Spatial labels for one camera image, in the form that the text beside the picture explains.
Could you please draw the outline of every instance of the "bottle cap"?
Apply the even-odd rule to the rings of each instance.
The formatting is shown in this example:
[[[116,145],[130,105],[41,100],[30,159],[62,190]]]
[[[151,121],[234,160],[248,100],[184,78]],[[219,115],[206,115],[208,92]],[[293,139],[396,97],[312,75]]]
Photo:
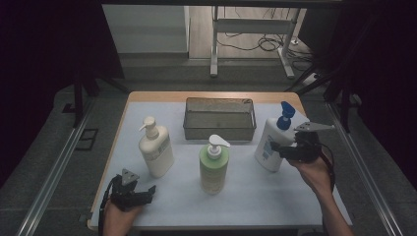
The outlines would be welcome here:
[[[143,128],[147,128],[147,137],[149,139],[156,139],[159,136],[159,132],[155,126],[155,118],[148,116],[144,119],[144,125],[139,129],[139,131],[141,131]]]
[[[276,121],[276,126],[280,130],[288,130],[291,126],[291,118],[295,114],[295,109],[292,107],[292,105],[286,101],[281,102],[282,106],[282,116],[279,117],[278,121]]]
[[[218,159],[219,157],[221,157],[220,146],[230,147],[230,143],[228,143],[219,135],[211,135],[208,141],[208,157],[210,157],[211,159]]]

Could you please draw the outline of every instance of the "cream pump bottle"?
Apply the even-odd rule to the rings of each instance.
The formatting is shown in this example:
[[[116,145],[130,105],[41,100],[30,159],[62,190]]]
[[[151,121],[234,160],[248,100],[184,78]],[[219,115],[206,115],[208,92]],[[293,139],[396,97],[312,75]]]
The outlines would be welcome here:
[[[162,177],[174,163],[174,155],[168,129],[156,126],[155,119],[148,116],[140,131],[146,128],[146,134],[139,141],[139,150],[148,166],[150,175]]]
[[[224,187],[230,143],[218,135],[211,135],[208,141],[200,150],[200,177],[203,190],[214,195]]]
[[[255,159],[258,163],[272,172],[278,171],[282,158],[277,151],[272,150],[270,142],[277,142],[285,147],[289,147],[295,142],[295,131],[291,125],[295,109],[286,101],[282,101],[281,106],[281,117],[266,120],[261,141],[255,151]]]

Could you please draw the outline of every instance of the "gray floor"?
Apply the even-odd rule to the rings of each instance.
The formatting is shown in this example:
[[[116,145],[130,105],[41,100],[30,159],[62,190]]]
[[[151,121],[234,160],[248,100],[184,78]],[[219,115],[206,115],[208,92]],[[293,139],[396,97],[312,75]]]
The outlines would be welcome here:
[[[247,56],[224,54],[224,58],[258,59],[220,59],[216,79],[209,76],[209,60],[206,59],[121,55],[126,80],[119,82],[131,90],[283,91],[293,81],[286,79],[280,61],[276,59],[276,53],[272,54],[271,56],[265,56],[264,52]],[[203,53],[196,54],[196,58],[208,57]],[[295,71],[295,73],[299,76],[301,72]],[[105,161],[128,96],[102,80],[97,82],[101,90],[100,95],[95,98],[85,97],[85,101],[93,101],[85,128],[98,130],[96,141],[92,150],[74,150],[72,153],[43,216],[39,218],[34,235],[96,235],[96,232],[86,227],[86,218],[89,217]],[[324,90],[325,87],[316,88],[301,98],[310,120],[332,124],[334,120],[331,112],[322,99]],[[62,113],[65,104],[73,103],[73,99],[71,87],[64,88],[56,94],[54,109],[44,127],[20,165],[0,190],[1,235],[15,235],[18,232],[49,170],[74,131],[72,128],[74,114]],[[349,119],[350,135],[372,174],[381,196],[399,224],[402,235],[417,235],[415,189],[363,125],[355,109],[350,110]],[[382,221],[384,212],[378,211],[378,206],[370,197],[366,181],[361,178],[355,159],[343,142],[342,134],[323,133],[321,141],[330,146],[335,155],[336,186],[352,218],[355,234],[389,235]],[[78,147],[84,145],[84,142],[78,142]],[[286,235],[277,231],[260,230],[249,233],[249,235]],[[185,235],[185,232],[142,232],[142,234]],[[248,232],[246,234],[238,232],[235,235],[248,235]]]

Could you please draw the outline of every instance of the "white table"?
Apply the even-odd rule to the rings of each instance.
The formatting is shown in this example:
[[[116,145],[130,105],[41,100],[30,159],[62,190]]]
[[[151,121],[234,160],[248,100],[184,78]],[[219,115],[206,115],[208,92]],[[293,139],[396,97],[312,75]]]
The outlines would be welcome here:
[[[127,103],[91,210],[90,228],[95,229],[98,225],[97,201],[101,202],[109,181],[116,174],[121,174],[123,168],[140,175],[137,192],[156,185],[152,204],[147,205],[134,222],[134,226],[140,229],[303,228],[322,225],[319,203],[294,167],[284,160],[280,170],[271,173],[254,158],[266,119],[280,115],[279,103],[257,103],[254,99],[258,125],[254,138],[251,142],[231,142],[225,187],[212,196],[200,187],[199,151],[206,141],[185,140],[182,127],[185,99],[183,102],[178,102],[178,99],[174,102],[162,101],[172,94],[167,93],[159,96],[160,101],[152,102],[146,101],[147,94],[137,95],[144,101],[130,99]],[[241,97],[252,95],[236,92],[209,94],[211,97],[218,97],[213,96],[217,94],[225,97],[233,94]],[[293,122],[304,121],[306,118],[302,113],[297,111]],[[155,117],[157,125],[168,128],[175,158],[173,166],[158,179],[149,175],[138,149],[138,142],[145,134],[138,129],[149,115]],[[336,188],[334,196],[347,222],[351,224]]]

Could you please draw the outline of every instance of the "wall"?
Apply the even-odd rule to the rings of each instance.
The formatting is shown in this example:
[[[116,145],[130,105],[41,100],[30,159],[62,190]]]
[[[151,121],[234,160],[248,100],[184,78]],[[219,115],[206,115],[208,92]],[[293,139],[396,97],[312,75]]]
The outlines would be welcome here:
[[[118,53],[188,52],[188,6],[102,7]]]

